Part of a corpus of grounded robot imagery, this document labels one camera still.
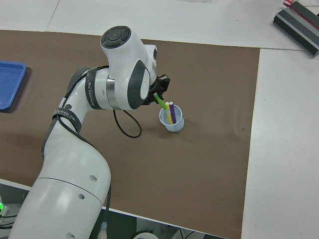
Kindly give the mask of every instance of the pen holder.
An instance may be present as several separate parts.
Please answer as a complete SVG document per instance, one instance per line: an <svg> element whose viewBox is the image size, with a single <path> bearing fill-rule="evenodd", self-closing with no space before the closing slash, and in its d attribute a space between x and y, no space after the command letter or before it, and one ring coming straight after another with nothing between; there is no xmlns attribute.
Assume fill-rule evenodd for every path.
<svg viewBox="0 0 319 239"><path fill-rule="evenodd" d="M184 126L184 119L183 119L183 113L177 105L174 105L175 109L175 117L176 117L176 123L169 124L167 113L161 109L159 112L159 120L160 122L169 130L170 132L178 132L180 131Z"/></svg>

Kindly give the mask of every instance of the white robotic arm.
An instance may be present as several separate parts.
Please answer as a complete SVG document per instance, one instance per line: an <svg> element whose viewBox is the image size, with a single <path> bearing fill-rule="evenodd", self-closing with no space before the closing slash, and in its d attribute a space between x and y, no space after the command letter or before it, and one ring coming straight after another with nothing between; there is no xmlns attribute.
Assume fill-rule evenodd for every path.
<svg viewBox="0 0 319 239"><path fill-rule="evenodd" d="M101 37L110 67L88 69L71 79L43 145L43 168L9 239L87 239L106 199L111 174L104 157L78 133L93 109L134 110L167 90L158 78L157 49L143 45L126 26Z"/></svg>

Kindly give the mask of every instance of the blue plastic container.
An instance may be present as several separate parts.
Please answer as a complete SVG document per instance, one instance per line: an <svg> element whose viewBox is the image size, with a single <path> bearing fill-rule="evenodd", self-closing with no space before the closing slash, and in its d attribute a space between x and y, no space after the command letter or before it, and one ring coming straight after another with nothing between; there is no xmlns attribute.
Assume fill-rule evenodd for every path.
<svg viewBox="0 0 319 239"><path fill-rule="evenodd" d="M0 61L0 110L12 105L24 74L24 63Z"/></svg>

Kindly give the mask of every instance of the white round object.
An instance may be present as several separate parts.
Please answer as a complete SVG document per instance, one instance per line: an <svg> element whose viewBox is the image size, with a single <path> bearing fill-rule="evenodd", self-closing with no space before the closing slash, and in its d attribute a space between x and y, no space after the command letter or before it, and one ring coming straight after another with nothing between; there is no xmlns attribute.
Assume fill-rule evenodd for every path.
<svg viewBox="0 0 319 239"><path fill-rule="evenodd" d="M153 235L152 233L140 233L133 239L158 239L158 237Z"/></svg>

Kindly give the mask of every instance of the brown mat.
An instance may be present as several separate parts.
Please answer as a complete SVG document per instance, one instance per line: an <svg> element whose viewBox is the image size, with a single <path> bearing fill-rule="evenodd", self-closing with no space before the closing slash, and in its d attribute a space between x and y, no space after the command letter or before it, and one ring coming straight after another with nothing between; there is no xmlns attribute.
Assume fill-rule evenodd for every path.
<svg viewBox="0 0 319 239"><path fill-rule="evenodd" d="M106 65L98 36L0 31L0 60L28 69L11 109L0 113L0 178L31 186L42 167L41 144L51 117L80 67ZM85 118L82 135L112 173L111 208L213 235L239 239L259 49L150 41L164 98L179 105L185 126L168 132L159 105L133 112L138 139L124 136L111 111ZM119 112L131 134L137 126Z"/></svg>

